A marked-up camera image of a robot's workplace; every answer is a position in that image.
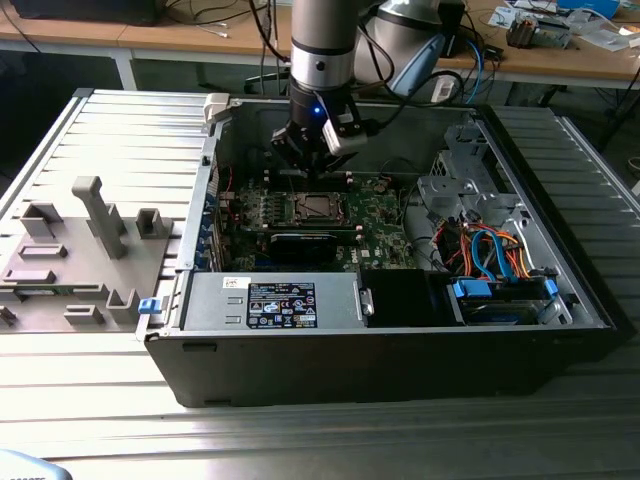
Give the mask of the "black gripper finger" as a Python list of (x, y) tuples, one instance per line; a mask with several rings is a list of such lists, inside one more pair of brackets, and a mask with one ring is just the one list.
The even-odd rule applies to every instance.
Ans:
[(357, 153), (348, 153), (335, 156), (328, 150), (320, 151), (316, 154), (316, 175), (322, 176), (334, 172), (356, 155)]
[(307, 129), (287, 124), (272, 133), (271, 145), (292, 167), (310, 175), (313, 170), (313, 145)]

